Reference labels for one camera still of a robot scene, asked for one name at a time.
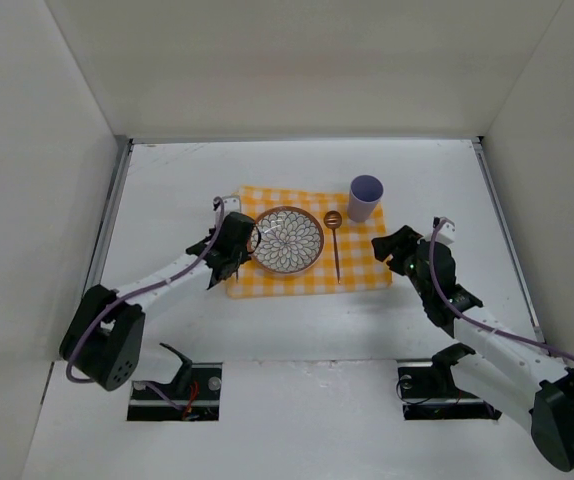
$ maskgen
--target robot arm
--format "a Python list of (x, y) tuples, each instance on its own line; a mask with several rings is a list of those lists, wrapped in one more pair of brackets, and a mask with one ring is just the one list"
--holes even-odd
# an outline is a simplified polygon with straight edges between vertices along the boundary
[[(230, 212), (215, 240), (216, 232), (211, 231), (148, 277), (117, 289), (96, 285), (85, 292), (60, 345), (61, 357), (90, 379), (74, 381), (93, 381), (107, 391), (130, 379), (184, 390), (191, 361), (168, 345), (141, 348), (146, 317), (156, 318), (178, 301), (178, 295), (189, 297), (229, 278), (250, 260), (247, 246), (254, 228), (253, 219)], [(203, 254), (210, 241), (211, 249)], [(200, 255), (204, 258), (190, 268)]]
[[(432, 323), (461, 342), (432, 358), (437, 395), (441, 388), (455, 385), (478, 396), (530, 433), (553, 466), (572, 470), (574, 369), (534, 346), (497, 334), (511, 331), (456, 283), (456, 264), (447, 247), (454, 239), (455, 228), (451, 223), (447, 225), (449, 228), (438, 236), (434, 246), (434, 279), (428, 237), (404, 226), (393, 235), (372, 240), (376, 259), (386, 261), (391, 256), (387, 261), (390, 270), (411, 280)], [(455, 310), (467, 312), (467, 319), (459, 318), (447, 307), (441, 294)]]

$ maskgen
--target white table surface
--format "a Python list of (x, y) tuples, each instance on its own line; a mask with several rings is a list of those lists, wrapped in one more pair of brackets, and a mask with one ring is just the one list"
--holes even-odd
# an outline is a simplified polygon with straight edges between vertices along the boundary
[(64, 366), (23, 480), (574, 480), (506, 417), (403, 420), (391, 360), (225, 363), (220, 420), (200, 423), (126, 422), (128, 386)]
[[(241, 185), (347, 191), (359, 174), (380, 178), (388, 231), (429, 232), (456, 222), (458, 280), (514, 331), (533, 337), (472, 144), (370, 139), (137, 145), (102, 282), (116, 287), (166, 265), (201, 239), (211, 200)], [(428, 358), (453, 343), (423, 313), (406, 278), (388, 290), (232, 300), (218, 286), (148, 319), (146, 337), (195, 361)]]
[[(142, 145), (129, 173), (107, 286), (145, 276), (202, 238), (216, 194), (242, 184), (344, 191), (371, 173), (385, 184), (389, 230), (451, 217), (459, 280), (533, 337), (468, 141)], [(230, 300), (220, 288), (150, 322), (147, 335), (195, 361), (225, 361), (220, 420), (126, 422), (128, 385), (107, 393), (71, 384), (59, 362), (23, 480), (574, 480), (508, 418), (404, 421), (395, 361), (303, 362), (428, 358), (452, 343), (406, 279), (377, 292), (253, 300)]]

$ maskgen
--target red wire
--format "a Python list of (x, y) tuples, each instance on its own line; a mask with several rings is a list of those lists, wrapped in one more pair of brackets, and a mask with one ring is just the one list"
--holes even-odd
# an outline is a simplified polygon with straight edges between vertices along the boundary
[(194, 400), (196, 400), (196, 397), (198, 396), (199, 389), (197, 381), (194, 380), (194, 383), (189, 386), (189, 391), (190, 391), (189, 401), (187, 402), (187, 406), (185, 407), (185, 410), (183, 411), (183, 414), (180, 417), (182, 420), (185, 420), (187, 414), (189, 413), (189, 410), (191, 410), (191, 404), (194, 403)]
[(444, 407), (443, 410), (448, 410), (452, 407), (455, 407), (456, 405), (458, 405), (460, 403), (461, 398), (463, 398), (463, 391), (458, 389), (458, 398), (456, 399), (456, 401), (454, 403), (452, 403), (451, 405), (447, 405), (446, 407)]

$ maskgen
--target patterned bowl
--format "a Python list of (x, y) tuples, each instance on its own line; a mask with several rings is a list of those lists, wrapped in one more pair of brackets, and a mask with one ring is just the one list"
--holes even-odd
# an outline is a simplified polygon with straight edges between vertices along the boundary
[(297, 207), (276, 207), (262, 213), (254, 258), (265, 270), (289, 275), (311, 267), (323, 252), (325, 236), (318, 220)]

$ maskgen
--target bowl rim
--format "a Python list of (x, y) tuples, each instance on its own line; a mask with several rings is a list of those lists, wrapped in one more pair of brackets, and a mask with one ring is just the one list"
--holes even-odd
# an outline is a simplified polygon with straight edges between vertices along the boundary
[(308, 270), (309, 268), (313, 267), (316, 264), (316, 262), (318, 261), (318, 259), (320, 258), (320, 256), (323, 254), (323, 250), (325, 249), (325, 232), (323, 230), (321, 223), (310, 212), (308, 212), (307, 210), (303, 210), (300, 207), (293, 207), (291, 205), (281, 205), (279, 207), (273, 207), (273, 208), (270, 208), (268, 210), (265, 210), (263, 213), (261, 213), (260, 215), (258, 215), (256, 217), (256, 224), (258, 224), (264, 217), (271, 215), (272, 213), (282, 212), (282, 211), (298, 212), (298, 213), (304, 215), (305, 217), (307, 217), (309, 220), (311, 220), (311, 222), (314, 224), (314, 226), (318, 230), (318, 234), (320, 235), (320, 249), (318, 250), (318, 253), (316, 254), (316, 256), (314, 257), (314, 259), (311, 261), (311, 263), (309, 265), (304, 266), (300, 270), (294, 270), (293, 272), (279, 272), (277, 270), (269, 268), (266, 265), (264, 265), (260, 260), (258, 260), (258, 257), (256, 256), (255, 253), (252, 254), (252, 258), (254, 259), (254, 262), (260, 268), (262, 268), (263, 270), (270, 272), (274, 275), (281, 275), (281, 276), (295, 275), (297, 273), (302, 273), (305, 270)]

